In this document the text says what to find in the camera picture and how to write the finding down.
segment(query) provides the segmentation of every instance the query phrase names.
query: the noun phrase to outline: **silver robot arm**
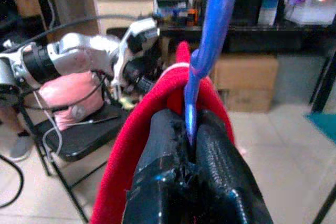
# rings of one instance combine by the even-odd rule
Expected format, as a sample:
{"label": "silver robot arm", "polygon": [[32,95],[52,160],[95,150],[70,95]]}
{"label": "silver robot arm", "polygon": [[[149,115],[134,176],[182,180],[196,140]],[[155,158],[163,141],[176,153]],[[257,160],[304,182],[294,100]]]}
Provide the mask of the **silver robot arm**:
{"label": "silver robot arm", "polygon": [[0,54],[0,106],[18,102],[24,89],[71,73],[100,70],[113,77],[112,84],[126,86],[126,64],[142,56],[159,36],[152,18],[131,24],[120,40],[115,36],[85,36],[69,33],[46,47],[31,43],[11,54]]}

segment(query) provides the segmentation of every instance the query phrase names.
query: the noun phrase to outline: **person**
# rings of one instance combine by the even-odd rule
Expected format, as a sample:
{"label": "person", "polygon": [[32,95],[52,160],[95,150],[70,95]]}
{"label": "person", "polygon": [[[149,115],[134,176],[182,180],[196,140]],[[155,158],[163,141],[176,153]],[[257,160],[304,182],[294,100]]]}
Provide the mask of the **person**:
{"label": "person", "polygon": [[[5,50],[2,45],[8,39],[18,44],[28,39],[27,33],[19,25],[21,21],[14,0],[0,0],[0,52]],[[27,158],[33,147],[33,139],[20,124],[15,108],[0,108],[0,120],[17,134],[16,142],[9,153],[10,159],[21,161]]]}

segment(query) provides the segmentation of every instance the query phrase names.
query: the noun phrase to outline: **red towel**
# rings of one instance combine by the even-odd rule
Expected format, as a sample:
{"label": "red towel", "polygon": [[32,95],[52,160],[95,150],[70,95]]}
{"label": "red towel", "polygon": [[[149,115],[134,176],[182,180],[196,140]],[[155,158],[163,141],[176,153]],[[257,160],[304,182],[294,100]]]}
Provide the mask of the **red towel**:
{"label": "red towel", "polygon": [[[179,44],[177,62],[190,61],[187,42]],[[183,87],[188,80],[188,68],[176,67],[168,71],[134,109],[121,129],[103,175],[93,208],[92,224],[119,224],[126,203],[126,192],[131,188],[134,170],[146,145],[151,118],[154,113],[170,108],[181,114]],[[231,123],[225,108],[209,78],[201,81],[197,107],[209,109],[219,116],[234,143]]]}

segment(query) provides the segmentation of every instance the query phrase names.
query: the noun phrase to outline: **blue cloth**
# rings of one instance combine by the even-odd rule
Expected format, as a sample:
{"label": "blue cloth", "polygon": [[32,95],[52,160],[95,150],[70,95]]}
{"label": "blue cloth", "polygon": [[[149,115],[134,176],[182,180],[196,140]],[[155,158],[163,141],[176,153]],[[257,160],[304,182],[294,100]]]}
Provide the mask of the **blue cloth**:
{"label": "blue cloth", "polygon": [[336,144],[336,114],[311,113],[306,118]]}

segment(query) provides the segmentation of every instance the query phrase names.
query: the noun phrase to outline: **black cable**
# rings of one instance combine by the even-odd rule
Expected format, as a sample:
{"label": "black cable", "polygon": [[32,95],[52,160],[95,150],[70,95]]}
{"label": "black cable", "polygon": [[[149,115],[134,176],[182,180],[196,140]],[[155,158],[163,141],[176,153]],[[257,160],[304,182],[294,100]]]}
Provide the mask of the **black cable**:
{"label": "black cable", "polygon": [[72,22],[69,22],[69,23],[65,23],[65,24],[56,26],[56,27],[54,27],[50,30],[47,30],[43,33],[40,33],[39,35],[36,35],[33,38],[26,40],[25,42],[21,43],[18,46],[15,46],[15,47],[12,47],[12,48],[9,48],[9,49],[3,51],[2,54],[8,54],[10,52],[16,51],[20,47],[23,47],[24,45],[26,45],[26,44],[28,44],[32,41],[41,39],[48,34],[51,34],[55,31],[60,30],[60,29],[66,28],[68,26],[73,26],[73,25],[85,23],[85,22],[88,22],[88,21],[98,20],[98,19],[109,19],[109,18],[127,19],[127,20],[131,20],[131,21],[136,21],[136,17],[130,16],[130,15],[121,15],[121,14],[107,14],[107,15],[100,15],[100,16],[93,16],[93,17],[84,17],[84,18],[76,19],[75,21],[72,21]]}
{"label": "black cable", "polygon": [[90,91],[90,93],[88,93],[85,97],[83,97],[83,98],[81,98],[81,99],[79,99],[76,102],[73,102],[71,104],[59,105],[59,106],[55,106],[55,107],[44,107],[44,108],[43,107],[40,108],[40,107],[28,106],[28,105],[23,104],[23,107],[26,108],[26,109],[30,109],[30,110],[52,110],[52,111],[67,110],[69,107],[75,106],[76,104],[78,104],[78,103],[84,101],[85,99],[88,99],[90,96],[92,96],[100,88],[100,86],[102,86],[105,79],[106,79],[106,76],[104,76],[100,80],[99,84],[94,89],[92,89]]}
{"label": "black cable", "polygon": [[19,186],[19,189],[18,189],[18,191],[17,191],[17,193],[16,193],[16,195],[14,196],[13,199],[11,199],[9,202],[7,202],[5,204],[0,205],[0,208],[4,208],[4,207],[8,207],[12,203],[14,203],[14,201],[16,201],[17,198],[22,193],[23,184],[24,184],[24,177],[23,177],[23,173],[22,173],[22,170],[20,169],[20,167],[18,167],[16,164],[14,164],[12,161],[10,161],[8,158],[4,157],[1,154],[0,154],[0,159],[2,159],[4,162],[8,163],[11,167],[13,167],[17,171],[17,173],[19,173],[19,176],[20,176],[20,186]]}

